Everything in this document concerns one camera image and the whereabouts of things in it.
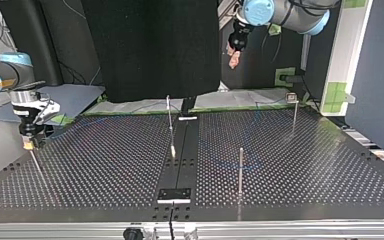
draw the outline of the gray panel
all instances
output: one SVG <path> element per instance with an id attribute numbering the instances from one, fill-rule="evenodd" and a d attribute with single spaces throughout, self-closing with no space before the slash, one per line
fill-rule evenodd
<path id="1" fill-rule="evenodd" d="M 166 115 L 85 117 L 52 139 L 44 178 L 29 157 L 0 173 L 0 222 L 158 220 L 157 190 L 177 179 Z"/>
<path id="2" fill-rule="evenodd" d="M 375 0 L 367 25 L 347 123 L 384 149 L 384 1 Z"/>
<path id="3" fill-rule="evenodd" d="M 293 114 L 292 109 L 200 114 L 197 167 L 182 169 L 178 183 L 195 189 L 194 197 L 185 206 L 189 211 L 184 209 L 187 219 L 180 220 L 384 219 L 384 163 L 367 158 L 366 149 L 306 110 L 299 111 L 294 128 Z M 186 138 L 187 146 L 193 148 L 193 142 Z M 186 162 L 194 158 L 189 152 L 182 156 Z"/>

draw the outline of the metal rod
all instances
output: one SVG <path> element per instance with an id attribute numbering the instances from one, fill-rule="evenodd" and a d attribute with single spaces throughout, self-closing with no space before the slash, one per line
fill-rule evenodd
<path id="1" fill-rule="evenodd" d="M 240 198 L 242 198 L 243 167 L 244 167 L 244 149 L 240 148 L 239 149 L 239 197 Z"/>
<path id="2" fill-rule="evenodd" d="M 295 113 L 294 113 L 294 127 L 295 127 L 295 124 L 297 123 L 298 105 L 299 105 L 299 101 L 296 101 L 295 102 Z"/>
<path id="3" fill-rule="evenodd" d="M 30 152 L 30 155 L 32 156 L 34 165 L 36 166 L 37 170 L 41 175 L 43 175 L 42 169 L 40 168 L 39 162 L 37 161 L 36 155 L 34 154 L 33 150 L 30 150 L 29 152 Z"/>
<path id="4" fill-rule="evenodd" d="M 171 103 L 170 103 L 170 96 L 167 96 L 167 110 L 168 110 L 168 121 L 169 121 L 169 130 L 170 130 L 170 137 L 171 137 L 171 156 L 176 158 L 176 148 L 174 147 L 174 133 L 173 133 L 173 122 L 171 118 Z"/>

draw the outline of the black backdrop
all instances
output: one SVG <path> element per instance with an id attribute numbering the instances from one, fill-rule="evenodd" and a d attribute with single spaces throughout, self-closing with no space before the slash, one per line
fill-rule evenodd
<path id="1" fill-rule="evenodd" d="M 92 35 L 89 29 L 88 21 L 84 19 L 80 15 L 85 15 L 83 11 L 83 5 L 80 0 L 66 0 L 69 6 L 76 10 L 79 14 L 73 12 L 70 8 L 68 8 L 64 2 L 55 1 L 55 0 L 34 0 L 39 1 L 42 5 L 43 14 L 46 19 L 47 27 L 50 32 L 50 36 L 53 41 L 53 45 L 55 48 L 56 56 L 58 60 L 64 65 L 71 68 L 71 70 L 67 69 L 67 67 L 61 65 L 60 71 L 62 72 L 62 76 L 65 83 L 72 83 L 73 80 L 77 84 L 89 84 L 93 76 L 96 74 L 100 64 L 98 60 L 95 43 L 92 39 Z M 95 4 L 100 3 L 101 1 L 93 1 Z M 124 2 L 120 0 L 106 0 L 105 2 Z M 214 11 L 214 7 L 205 7 L 207 11 Z M 200 18 L 201 11 L 205 13 L 204 8 L 199 12 L 195 12 L 196 16 L 194 21 L 190 21 L 190 25 L 192 28 L 198 28 L 197 26 L 204 26 L 207 24 L 203 18 Z M 99 21 L 99 18 L 111 18 L 110 15 L 111 10 L 101 12 L 99 16 L 96 18 Z M 15 24 L 19 24 L 22 26 L 22 22 L 17 22 L 18 18 L 11 19 L 11 21 L 15 21 Z M 155 23 L 151 25 L 155 26 L 157 22 L 162 23 L 163 19 L 155 18 Z M 118 22 L 108 23 L 109 28 L 116 26 L 116 29 L 119 29 L 120 32 L 126 34 L 126 28 L 121 28 Z M 229 88 L 232 89 L 241 89 L 241 88 L 266 88 L 274 86 L 274 75 L 275 70 L 277 68 L 284 67 L 297 67 L 300 66 L 300 57 L 301 57 L 301 47 L 302 47 L 302 35 L 299 35 L 295 32 L 283 29 L 282 33 L 282 41 L 279 55 L 274 63 L 270 63 L 274 52 L 276 51 L 278 44 L 278 37 L 271 37 L 267 40 L 266 47 L 264 48 L 264 52 L 262 52 L 261 44 L 264 38 L 265 29 L 258 28 L 250 35 L 249 46 L 248 49 L 243 53 L 243 58 L 240 66 L 236 70 L 231 70 L 228 67 L 229 57 L 225 55 L 226 41 L 227 36 L 231 33 L 232 27 L 231 24 L 228 24 L 221 32 L 220 32 L 220 50 L 222 53 L 221 58 L 221 66 L 219 68 L 222 72 L 222 79 Z M 163 59 L 157 59 L 156 62 L 161 63 Z M 77 78 L 84 78 L 84 81 L 81 82 L 79 80 L 73 79 L 73 72 L 77 72 Z M 93 85 L 101 85 L 103 83 L 102 72 L 98 74 L 97 78 L 94 80 Z M 119 71 L 118 73 L 122 77 L 125 73 Z M 111 81 L 113 76 L 106 76 L 105 81 Z"/>

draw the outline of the robot end effector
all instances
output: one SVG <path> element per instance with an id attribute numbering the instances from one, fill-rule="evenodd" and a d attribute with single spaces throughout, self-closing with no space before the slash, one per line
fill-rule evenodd
<path id="1" fill-rule="evenodd" d="M 329 9 L 339 0 L 238 0 L 233 28 L 228 39 L 230 66 L 239 63 L 240 52 L 246 48 L 248 35 L 255 27 L 277 24 L 300 34 L 319 34 L 330 18 Z"/>
<path id="2" fill-rule="evenodd" d="M 41 82 L 34 79 L 30 57 L 24 53 L 0 55 L 0 92 L 8 91 L 14 113 L 20 118 L 20 134 L 24 148 L 40 147 L 39 134 L 43 124 L 58 114 L 60 105 L 49 95 L 36 91 Z"/>

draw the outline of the green tape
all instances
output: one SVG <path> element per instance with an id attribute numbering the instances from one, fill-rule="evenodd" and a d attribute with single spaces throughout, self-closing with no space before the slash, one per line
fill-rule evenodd
<path id="1" fill-rule="evenodd" d="M 346 101 L 346 87 L 347 84 L 343 82 L 330 82 L 328 84 L 323 112 L 341 112 L 342 104 Z"/>
<path id="2" fill-rule="evenodd" d="M 97 100 L 98 103 L 107 102 L 107 101 L 108 101 L 108 96 L 106 94 L 102 94 L 101 96 L 98 97 L 98 100 Z"/>
<path id="3" fill-rule="evenodd" d="M 307 104 L 308 100 L 310 100 L 310 93 L 306 92 L 304 97 L 302 98 L 302 102 Z"/>
<path id="4" fill-rule="evenodd" d="M 295 68 L 290 67 L 290 68 L 281 68 L 281 69 L 276 69 L 276 75 L 275 75 L 275 80 L 274 80 L 274 85 L 276 87 L 292 87 L 292 83 L 286 83 L 285 81 L 280 80 L 280 76 L 286 75 L 286 76 L 294 76 L 295 75 Z"/>
<path id="5" fill-rule="evenodd" d="M 345 0 L 344 8 L 365 7 L 367 0 Z"/>
<path id="6" fill-rule="evenodd" d="M 70 124 L 74 121 L 74 118 L 67 117 L 66 115 L 57 115 L 51 119 L 51 121 L 56 122 L 62 126 Z"/>
<path id="7" fill-rule="evenodd" d="M 282 33 L 282 27 L 276 24 L 272 24 L 269 29 L 270 36 L 276 36 Z"/>

